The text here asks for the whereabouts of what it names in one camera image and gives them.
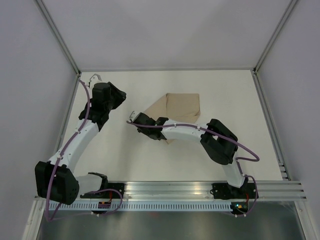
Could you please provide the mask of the beige cloth napkin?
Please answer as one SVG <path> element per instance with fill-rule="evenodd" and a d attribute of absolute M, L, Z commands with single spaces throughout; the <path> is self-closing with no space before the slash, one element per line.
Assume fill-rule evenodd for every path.
<path fill-rule="evenodd" d="M 170 123 L 194 125 L 201 115 L 200 95 L 198 93 L 166 93 L 143 113 L 154 120 L 165 117 L 170 119 Z M 165 135 L 165 142 L 169 145 L 174 140 L 199 142 L 201 132 L 191 127 L 173 127 L 168 134 Z"/>

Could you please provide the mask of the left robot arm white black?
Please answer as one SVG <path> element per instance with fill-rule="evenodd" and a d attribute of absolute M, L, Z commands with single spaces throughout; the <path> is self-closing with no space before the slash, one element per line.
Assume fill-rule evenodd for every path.
<path fill-rule="evenodd" d="M 125 99 L 126 93 L 111 82 L 98 82 L 93 86 L 92 96 L 80 113 L 71 138 L 48 161 L 39 161 L 35 166 L 39 197 L 71 205 L 78 197 L 104 198 L 108 195 L 106 175 L 89 172 L 75 177 L 74 170 L 84 150 L 109 120 L 110 112 Z"/>

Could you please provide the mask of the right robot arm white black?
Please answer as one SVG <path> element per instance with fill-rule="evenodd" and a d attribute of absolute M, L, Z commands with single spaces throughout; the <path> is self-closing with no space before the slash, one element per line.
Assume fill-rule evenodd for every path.
<path fill-rule="evenodd" d="M 153 140 L 184 140 L 200 144 L 208 157 L 222 166 L 227 178 L 228 195 L 232 198 L 245 196 L 248 178 L 243 176 L 235 160 L 238 138 L 219 120 L 211 119 L 205 125 L 192 125 L 167 117 L 154 120 L 140 112 L 132 123 L 139 133 Z"/>

